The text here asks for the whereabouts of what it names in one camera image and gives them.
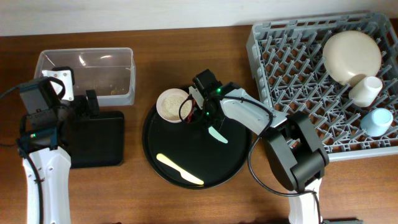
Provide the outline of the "mint green plastic knife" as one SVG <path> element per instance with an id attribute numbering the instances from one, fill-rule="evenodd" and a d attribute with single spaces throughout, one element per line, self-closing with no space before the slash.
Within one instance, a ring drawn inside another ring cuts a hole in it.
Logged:
<path id="1" fill-rule="evenodd" d="M 224 144 L 228 143 L 228 140 L 224 136 L 222 136 L 214 127 L 210 126 L 208 128 L 208 132 L 211 136 L 213 136 L 219 142 L 222 142 Z"/>

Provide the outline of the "pink bowl with grains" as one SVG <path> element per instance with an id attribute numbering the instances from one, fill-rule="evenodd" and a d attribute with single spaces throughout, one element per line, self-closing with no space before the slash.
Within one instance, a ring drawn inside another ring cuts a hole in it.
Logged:
<path id="1" fill-rule="evenodd" d="M 157 99 L 156 110 L 161 118 L 170 123 L 179 123 L 188 118 L 192 110 L 189 94 L 179 88 L 165 90 Z"/>

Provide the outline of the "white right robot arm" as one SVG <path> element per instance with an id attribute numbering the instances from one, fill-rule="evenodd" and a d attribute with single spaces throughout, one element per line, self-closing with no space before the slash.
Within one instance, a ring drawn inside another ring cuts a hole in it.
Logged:
<path id="1" fill-rule="evenodd" d="M 262 140 L 274 177 L 285 193 L 262 184 L 269 192 L 289 199 L 290 223 L 323 223 L 319 189 L 330 160 L 309 117 L 267 107 L 242 88 L 189 90 L 207 116 L 220 115 L 242 124 Z"/>

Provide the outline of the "yellow plastic knife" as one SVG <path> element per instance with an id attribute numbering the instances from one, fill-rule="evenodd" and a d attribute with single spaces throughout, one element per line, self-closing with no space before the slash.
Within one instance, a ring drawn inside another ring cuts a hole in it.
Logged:
<path id="1" fill-rule="evenodd" d="M 184 170 L 183 168 L 181 168 L 180 166 L 178 166 L 176 163 L 174 163 L 173 161 L 171 161 L 167 156 L 165 156 L 164 154 L 158 153 L 156 155 L 156 159 L 158 161 L 160 161 L 161 163 L 175 169 L 177 172 L 180 173 L 181 177 L 183 179 L 185 179 L 186 181 L 196 184 L 196 185 L 204 185 L 204 181 L 202 181 L 201 179 L 195 177 L 194 175 L 192 175 L 191 173 L 187 172 L 186 170 Z"/>

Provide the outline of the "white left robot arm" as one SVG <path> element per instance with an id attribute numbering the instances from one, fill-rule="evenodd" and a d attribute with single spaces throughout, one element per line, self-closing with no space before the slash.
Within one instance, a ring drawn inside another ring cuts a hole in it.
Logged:
<path id="1" fill-rule="evenodd" d="M 28 223 L 71 223 L 73 149 L 86 138 L 77 127 L 98 113 L 96 92 L 88 90 L 70 103 L 56 101 L 21 118 L 16 143 L 27 179 Z"/>

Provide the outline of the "white cup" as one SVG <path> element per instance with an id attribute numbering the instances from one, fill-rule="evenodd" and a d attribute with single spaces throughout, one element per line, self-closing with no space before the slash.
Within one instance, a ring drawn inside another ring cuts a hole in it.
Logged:
<path id="1" fill-rule="evenodd" d="M 368 107 L 382 90 L 383 83 L 377 77 L 366 77 L 355 85 L 349 92 L 349 99 L 359 107 Z"/>

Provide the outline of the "large cream bowl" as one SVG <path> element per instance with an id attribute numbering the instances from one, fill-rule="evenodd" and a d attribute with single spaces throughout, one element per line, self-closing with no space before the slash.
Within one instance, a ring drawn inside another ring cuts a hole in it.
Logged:
<path id="1" fill-rule="evenodd" d="M 374 39 L 360 31 L 349 30 L 330 37 L 323 48 L 324 66 L 341 85 L 355 86 L 366 77 L 377 75 L 381 51 Z"/>

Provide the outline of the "red sauce packet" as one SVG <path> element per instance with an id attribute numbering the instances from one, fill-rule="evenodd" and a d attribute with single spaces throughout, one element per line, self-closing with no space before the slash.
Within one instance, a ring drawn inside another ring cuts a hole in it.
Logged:
<path id="1" fill-rule="evenodd" d="M 191 108 L 191 111 L 190 111 L 188 117 L 186 118 L 187 123 L 190 123 L 192 120 L 192 116 L 193 116 L 193 113 L 195 112 L 196 104 L 197 104 L 196 101 L 192 100 L 192 108 Z"/>

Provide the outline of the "light blue cup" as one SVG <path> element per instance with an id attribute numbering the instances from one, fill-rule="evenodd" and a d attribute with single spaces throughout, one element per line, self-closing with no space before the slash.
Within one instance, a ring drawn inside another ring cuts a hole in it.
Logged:
<path id="1" fill-rule="evenodd" d="M 393 121 L 392 113 L 384 108 L 378 108 L 368 113 L 360 123 L 360 128 L 368 136 L 379 137 L 387 132 Z"/>

